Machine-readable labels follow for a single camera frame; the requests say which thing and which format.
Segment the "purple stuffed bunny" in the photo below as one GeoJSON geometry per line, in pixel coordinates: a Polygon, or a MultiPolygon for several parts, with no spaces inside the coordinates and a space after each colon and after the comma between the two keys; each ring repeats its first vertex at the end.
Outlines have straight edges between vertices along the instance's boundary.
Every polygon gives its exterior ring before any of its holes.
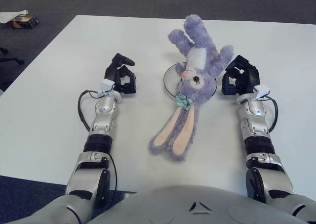
{"type": "Polygon", "coordinates": [[[176,97],[178,108],[165,127],[150,141],[153,154],[167,150],[176,161],[184,160],[193,142],[199,109],[215,93],[216,77],[233,56],[232,46],[225,46],[218,53],[198,15],[188,16],[184,29],[193,42],[182,30],[173,30],[168,35],[169,40],[187,59],[183,64],[176,64],[176,71],[181,76],[179,95],[176,97]]]}

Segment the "bunny nose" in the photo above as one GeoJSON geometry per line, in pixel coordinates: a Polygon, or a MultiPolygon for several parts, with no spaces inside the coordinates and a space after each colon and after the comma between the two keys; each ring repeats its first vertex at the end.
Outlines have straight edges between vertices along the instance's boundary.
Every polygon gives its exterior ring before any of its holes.
{"type": "Polygon", "coordinates": [[[186,77],[187,77],[187,75],[188,75],[188,72],[184,72],[184,73],[182,73],[182,77],[183,77],[183,78],[186,78],[186,77]]]}

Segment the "small box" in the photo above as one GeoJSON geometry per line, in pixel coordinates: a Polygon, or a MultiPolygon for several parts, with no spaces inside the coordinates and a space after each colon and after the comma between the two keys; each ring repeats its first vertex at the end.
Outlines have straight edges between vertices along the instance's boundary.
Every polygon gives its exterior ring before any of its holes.
{"type": "Polygon", "coordinates": [[[22,29],[22,28],[34,28],[40,22],[36,15],[18,15],[17,17],[10,20],[10,23],[13,28],[22,29]]]}

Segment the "blue bow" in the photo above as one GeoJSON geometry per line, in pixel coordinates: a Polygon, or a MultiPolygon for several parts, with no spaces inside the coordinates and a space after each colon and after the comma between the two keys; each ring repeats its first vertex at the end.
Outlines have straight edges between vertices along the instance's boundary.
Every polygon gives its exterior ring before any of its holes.
{"type": "Polygon", "coordinates": [[[184,108],[185,110],[189,110],[193,103],[193,100],[189,99],[184,94],[177,95],[176,100],[178,107],[184,108]]]}

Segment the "chair leg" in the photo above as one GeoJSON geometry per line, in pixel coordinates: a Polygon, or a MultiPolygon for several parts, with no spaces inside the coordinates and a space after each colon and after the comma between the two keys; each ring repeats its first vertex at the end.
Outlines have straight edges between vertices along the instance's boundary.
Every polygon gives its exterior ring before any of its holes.
{"type": "Polygon", "coordinates": [[[7,55],[9,53],[9,50],[3,47],[0,47],[0,51],[4,54],[7,55]]]}
{"type": "Polygon", "coordinates": [[[16,61],[19,65],[24,64],[24,60],[19,60],[18,58],[0,58],[0,62],[9,62],[9,61],[16,61]]]}

